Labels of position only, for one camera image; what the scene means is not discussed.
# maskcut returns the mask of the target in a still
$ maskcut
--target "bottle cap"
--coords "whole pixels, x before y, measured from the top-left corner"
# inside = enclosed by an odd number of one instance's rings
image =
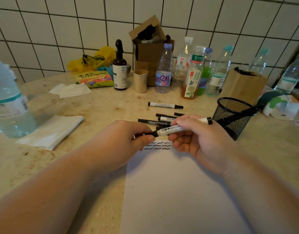
[[[213,49],[212,48],[206,48],[206,53],[212,53]]]
[[[268,48],[261,48],[260,53],[268,54],[269,49]]]
[[[195,50],[198,50],[198,51],[206,51],[206,47],[204,46],[195,46]]]
[[[226,45],[226,46],[224,47],[224,50],[226,50],[226,51],[232,51],[233,48],[234,48],[233,45]]]
[[[172,49],[172,44],[171,43],[165,43],[163,45],[164,48],[167,48],[167,49]]]
[[[192,43],[193,42],[193,38],[192,37],[185,37],[184,38],[184,42],[185,43]]]

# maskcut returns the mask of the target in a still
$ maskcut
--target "paper cup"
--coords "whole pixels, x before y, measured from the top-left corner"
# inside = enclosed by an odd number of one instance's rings
[[[147,91],[146,80],[148,70],[136,70],[133,72],[134,90],[137,93],[145,93]]]

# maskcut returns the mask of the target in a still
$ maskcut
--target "plastic water bottle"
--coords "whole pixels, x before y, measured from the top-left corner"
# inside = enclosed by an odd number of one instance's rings
[[[192,37],[184,38],[184,46],[182,48],[181,53],[177,57],[177,61],[175,63],[175,73],[172,76],[172,85],[171,89],[175,92],[180,92],[183,81],[186,77],[190,59],[192,57],[191,54],[191,44],[193,42]]]
[[[206,47],[195,46],[192,61],[181,90],[181,97],[194,99],[198,90],[198,83],[203,72]]]
[[[220,89],[230,68],[233,47],[233,45],[225,46],[218,60],[213,64],[214,66],[211,68],[204,92],[207,96],[216,97],[220,93]]]
[[[249,64],[248,70],[258,74],[262,74],[266,66],[266,56],[268,53],[269,53],[268,48],[262,48],[258,53],[258,55]]]
[[[167,94],[170,91],[170,81],[172,74],[172,44],[165,43],[164,51],[158,63],[155,77],[155,91],[161,94]]]
[[[211,53],[212,53],[212,48],[206,48],[206,56],[205,56],[205,61],[204,61],[204,66],[203,69],[204,71],[202,72],[202,77],[199,80],[198,83],[198,90],[196,95],[202,95],[205,91],[207,81],[210,75],[210,70],[212,66],[212,58],[211,58]]]
[[[299,81],[299,58],[295,60],[284,72],[282,78],[275,86],[275,90],[290,93]]]
[[[33,132],[35,128],[35,119],[10,70],[0,62],[0,132],[9,138],[19,138]]]

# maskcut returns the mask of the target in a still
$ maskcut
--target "bottle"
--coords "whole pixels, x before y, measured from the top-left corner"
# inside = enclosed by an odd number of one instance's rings
[[[170,91],[170,81],[172,73],[172,44],[165,43],[164,51],[158,62],[155,77],[155,91],[157,93],[166,94]]]
[[[199,80],[198,83],[198,90],[196,95],[202,95],[204,93],[204,90],[207,85],[207,81],[210,75],[210,70],[212,66],[212,58],[211,58],[211,53],[212,53],[212,48],[206,48],[206,55],[205,55],[205,60],[204,60],[204,66],[203,66],[203,72],[202,72],[202,77]]]
[[[275,90],[290,93],[299,81],[299,58],[296,59],[284,72],[282,78],[275,86]]]
[[[195,46],[192,61],[181,90],[181,97],[194,99],[198,90],[198,83],[203,72],[203,61],[206,47]]]
[[[183,81],[186,77],[188,67],[189,67],[189,61],[192,57],[191,54],[192,42],[193,42],[192,37],[184,38],[184,46],[175,63],[175,73],[172,76],[172,84],[171,84],[171,89],[175,92],[181,91]]]
[[[204,92],[207,96],[216,97],[220,93],[225,76],[230,68],[233,47],[233,45],[225,46],[218,60],[213,64]]]
[[[22,98],[14,76],[0,62],[0,132],[9,138],[19,138],[35,128],[35,119]]]
[[[258,74],[262,74],[266,66],[266,56],[269,53],[268,48],[262,48],[258,55],[249,64],[248,71],[253,71]]]
[[[122,58],[122,42],[120,39],[116,41],[116,59],[113,60],[113,73],[114,73],[114,88],[115,90],[127,89],[127,62]]]

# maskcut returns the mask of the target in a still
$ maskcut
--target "left hand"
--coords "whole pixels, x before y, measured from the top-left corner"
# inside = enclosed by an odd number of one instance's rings
[[[141,122],[114,121],[77,149],[94,172],[105,173],[125,165],[144,146],[155,141]]]

